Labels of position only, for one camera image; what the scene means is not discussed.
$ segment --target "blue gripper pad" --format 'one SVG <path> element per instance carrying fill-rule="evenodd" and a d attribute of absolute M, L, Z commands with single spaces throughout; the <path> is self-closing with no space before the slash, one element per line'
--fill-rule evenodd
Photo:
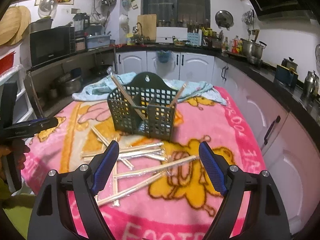
<path fill-rule="evenodd" d="M 219 168 L 217 162 L 213 157 L 214 153 L 206 142 L 202 142 L 199 145 L 200 160 L 211 180 L 214 189 L 224 196 L 227 193 L 227 188 L 224 183 L 224 175 Z"/>
<path fill-rule="evenodd" d="M 113 166 L 116 164 L 119 155 L 119 144 L 116 141 L 112 141 L 105 152 L 100 165 L 93 174 L 93 184 L 91 192 L 95 196 L 99 191 L 103 190 L 107 180 L 112 172 Z"/>

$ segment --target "metal screw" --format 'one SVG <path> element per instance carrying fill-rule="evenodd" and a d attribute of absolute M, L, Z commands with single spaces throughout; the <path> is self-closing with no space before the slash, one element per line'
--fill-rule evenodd
<path fill-rule="evenodd" d="M 88 168 L 89 168 L 89 166 L 87 164 L 83 164 L 80 166 L 81 171 L 86 171 Z"/>
<path fill-rule="evenodd" d="M 239 168 L 237 166 L 235 166 L 235 165 L 232 165 L 232 166 L 230 166 L 230 170 L 233 171 L 233 172 L 236 172 L 236 171 L 239 170 Z"/>
<path fill-rule="evenodd" d="M 52 176 L 56 175 L 56 171 L 55 170 L 51 170 L 51 171 L 49 171 L 48 174 L 49 174 L 50 177 L 52 177 Z"/>
<path fill-rule="evenodd" d="M 269 177 L 270 173 L 269 171 L 262 171 L 262 175 L 265 177 Z"/>

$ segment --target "cutting board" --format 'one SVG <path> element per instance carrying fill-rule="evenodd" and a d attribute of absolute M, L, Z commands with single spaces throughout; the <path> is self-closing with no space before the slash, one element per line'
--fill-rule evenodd
<path fill-rule="evenodd" d="M 9 7 L 0 21 L 0 45 L 7 43 L 19 30 L 21 11 L 18 7 Z"/>
<path fill-rule="evenodd" d="M 25 29 L 28 27 L 28 25 L 31 23 L 31 13 L 29 9 L 25 6 L 18 6 L 20 12 L 21 12 L 21 23 L 19 30 L 17 33 L 11 38 L 11 40 L 8 41 L 6 45 L 14 45 L 22 40 L 22 34 L 25 31 Z"/>
<path fill-rule="evenodd" d="M 139 15 L 138 22 L 140 22 L 142 25 L 143 36 L 149 37 L 151 41 L 156 41 L 157 15 L 156 14 Z"/>

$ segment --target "window pane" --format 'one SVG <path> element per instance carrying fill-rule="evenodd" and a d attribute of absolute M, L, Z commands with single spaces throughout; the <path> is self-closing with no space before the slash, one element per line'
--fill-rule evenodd
<path fill-rule="evenodd" d="M 171 21 L 173 16 L 173 4 L 174 0 L 146 0 L 147 12 L 144 14 L 156 14 L 157 21 L 165 20 Z"/>
<path fill-rule="evenodd" d="M 178 0 L 179 22 L 205 22 L 205 0 Z"/>

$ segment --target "black countertop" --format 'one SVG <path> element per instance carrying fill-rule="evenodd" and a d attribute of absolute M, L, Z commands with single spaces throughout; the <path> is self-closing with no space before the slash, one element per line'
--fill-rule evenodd
<path fill-rule="evenodd" d="M 175 52 L 205 54 L 218 57 L 231 64 L 259 84 L 264 90 L 273 96 L 284 109 L 291 112 L 303 125 L 320 151 L 320 125 L 317 122 L 320 114 L 320 103 L 318 100 L 312 101 L 310 99 L 306 99 L 302 94 L 302 88 L 299 86 L 296 86 L 295 89 L 291 89 L 276 80 L 275 67 L 268 64 L 256 67 L 248 63 L 246 58 L 234 57 L 226 53 L 221 53 L 220 49 L 209 49 L 205 47 L 176 47 L 173 44 L 151 44 L 122 46 L 120 48 L 116 48 L 116 52 L 142 50 L 172 50 Z"/>

